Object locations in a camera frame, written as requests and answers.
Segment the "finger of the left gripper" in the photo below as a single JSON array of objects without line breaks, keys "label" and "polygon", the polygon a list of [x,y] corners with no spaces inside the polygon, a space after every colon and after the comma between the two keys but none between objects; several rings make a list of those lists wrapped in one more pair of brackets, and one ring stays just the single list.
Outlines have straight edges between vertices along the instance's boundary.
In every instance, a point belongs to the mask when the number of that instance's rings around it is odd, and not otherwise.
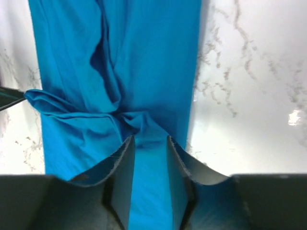
[{"label": "finger of the left gripper", "polygon": [[0,110],[3,111],[25,100],[24,93],[18,89],[0,86]]}]

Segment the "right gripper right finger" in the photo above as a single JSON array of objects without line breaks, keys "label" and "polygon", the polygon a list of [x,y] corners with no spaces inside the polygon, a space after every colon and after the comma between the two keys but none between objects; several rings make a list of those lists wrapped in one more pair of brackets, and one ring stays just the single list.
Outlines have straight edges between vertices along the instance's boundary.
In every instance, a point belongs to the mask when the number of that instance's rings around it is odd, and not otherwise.
[{"label": "right gripper right finger", "polygon": [[235,182],[166,139],[167,169],[175,230],[249,230]]}]

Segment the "blue t-shirt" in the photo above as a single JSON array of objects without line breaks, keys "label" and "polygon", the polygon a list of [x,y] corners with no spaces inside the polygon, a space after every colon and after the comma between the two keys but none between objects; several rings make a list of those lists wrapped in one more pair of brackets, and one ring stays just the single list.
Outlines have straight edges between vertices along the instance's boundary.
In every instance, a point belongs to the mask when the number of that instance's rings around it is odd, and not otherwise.
[{"label": "blue t-shirt", "polygon": [[187,141],[199,0],[31,0],[45,171],[69,180],[135,136],[130,230],[174,228],[166,138]]}]

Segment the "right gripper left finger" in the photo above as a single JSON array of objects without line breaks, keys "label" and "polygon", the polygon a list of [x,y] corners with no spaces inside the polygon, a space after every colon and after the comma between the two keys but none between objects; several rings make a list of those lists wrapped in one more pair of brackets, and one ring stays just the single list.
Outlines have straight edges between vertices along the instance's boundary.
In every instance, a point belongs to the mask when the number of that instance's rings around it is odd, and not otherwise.
[{"label": "right gripper left finger", "polygon": [[115,222],[128,228],[135,140],[128,137],[119,149],[75,179],[52,178],[37,217],[37,230],[106,230]]}]

